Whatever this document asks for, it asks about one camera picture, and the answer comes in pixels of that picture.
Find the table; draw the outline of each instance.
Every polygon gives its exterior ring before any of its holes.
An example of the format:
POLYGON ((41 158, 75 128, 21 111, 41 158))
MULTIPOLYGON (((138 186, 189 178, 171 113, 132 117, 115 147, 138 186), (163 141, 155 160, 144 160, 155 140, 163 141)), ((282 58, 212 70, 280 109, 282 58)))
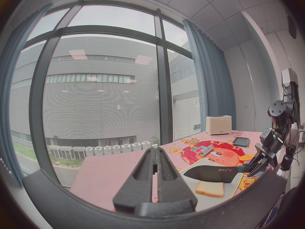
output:
MULTIPOLYGON (((179 172, 198 161, 200 146, 214 146, 214 150, 201 158, 224 166, 237 166, 249 162, 256 154, 254 145, 260 143, 261 132, 232 131, 232 134, 212 135, 206 132, 196 134, 180 141, 162 145, 179 172), (249 147, 236 147, 232 144, 237 136, 248 137, 249 147)), ((104 156, 86 157, 70 192, 98 207, 114 211, 112 198, 128 178, 145 150, 104 156)), ((262 173, 255 177, 242 176, 234 195, 251 185, 262 173)), ((152 189, 152 201, 157 201, 157 187, 152 189)))

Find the kitchen knife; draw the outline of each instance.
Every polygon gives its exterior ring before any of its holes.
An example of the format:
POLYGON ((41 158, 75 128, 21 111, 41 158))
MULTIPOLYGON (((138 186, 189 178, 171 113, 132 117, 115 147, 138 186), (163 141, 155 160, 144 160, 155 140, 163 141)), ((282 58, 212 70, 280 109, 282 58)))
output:
POLYGON ((242 166, 195 166, 187 170, 184 175, 200 181, 231 183, 237 173, 248 173, 258 163, 244 164, 242 166))

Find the toaster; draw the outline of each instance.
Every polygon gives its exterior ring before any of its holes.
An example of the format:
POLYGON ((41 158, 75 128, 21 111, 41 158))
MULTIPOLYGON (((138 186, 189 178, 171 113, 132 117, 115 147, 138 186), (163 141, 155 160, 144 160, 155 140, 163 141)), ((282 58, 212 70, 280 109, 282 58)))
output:
POLYGON ((208 135, 232 134, 232 117, 229 115, 207 116, 206 132, 208 135))

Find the bread slice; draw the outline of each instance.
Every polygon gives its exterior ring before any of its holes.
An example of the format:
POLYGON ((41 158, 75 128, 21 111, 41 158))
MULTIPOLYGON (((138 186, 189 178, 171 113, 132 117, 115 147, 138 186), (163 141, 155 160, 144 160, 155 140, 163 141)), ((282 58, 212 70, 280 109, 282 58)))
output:
POLYGON ((195 193, 220 198, 224 195, 224 183, 200 181, 195 193))

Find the pink surface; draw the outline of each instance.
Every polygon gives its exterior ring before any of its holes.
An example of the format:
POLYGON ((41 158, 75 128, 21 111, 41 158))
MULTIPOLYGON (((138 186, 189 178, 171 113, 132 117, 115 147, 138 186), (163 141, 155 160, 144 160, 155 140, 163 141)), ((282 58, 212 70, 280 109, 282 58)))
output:
MULTIPOLYGON (((196 146, 199 147, 201 145, 200 142, 202 141, 210 141, 206 143, 212 143, 215 151, 217 151, 218 147, 223 145, 231 146, 233 151, 236 151, 238 154, 242 152, 242 154, 245 154, 242 157, 246 157, 247 155, 254 155, 256 153, 254 145, 257 142, 260 142, 260 134, 261 132, 232 131, 231 135, 226 134, 209 136, 206 132, 203 132, 192 137, 185 138, 181 141, 163 145, 161 147, 166 151, 176 168, 179 171, 182 171, 190 165, 185 161, 187 160, 185 157, 188 157, 187 153, 190 153, 189 150, 191 148, 197 148, 196 146), (248 137, 250 139, 249 147, 243 148, 231 145, 231 142, 237 136, 248 137)), ((113 210, 114 207, 112 204, 112 198, 128 178, 144 152, 145 150, 140 150, 124 154, 86 157, 70 189, 70 192, 98 207, 113 210)), ((229 160, 231 159, 233 162, 235 157, 226 158, 229 160)), ((221 159, 214 159, 215 162, 223 164, 221 163, 223 162, 221 159)), ((156 177, 157 176, 154 176, 153 178, 152 189, 152 200, 154 202, 157 200, 156 177)))

